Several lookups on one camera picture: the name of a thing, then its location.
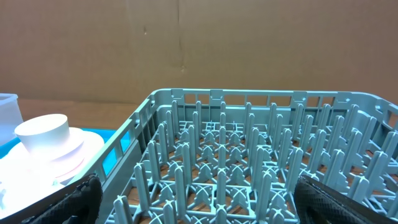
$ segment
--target brown wall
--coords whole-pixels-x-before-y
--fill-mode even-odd
[[[398,103],[398,1],[1,0],[0,92],[140,103],[167,87]]]

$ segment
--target plastic dish rack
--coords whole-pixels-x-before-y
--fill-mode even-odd
[[[398,218],[395,114],[367,93],[157,90],[75,178],[99,174],[101,223],[297,223],[299,175]]]

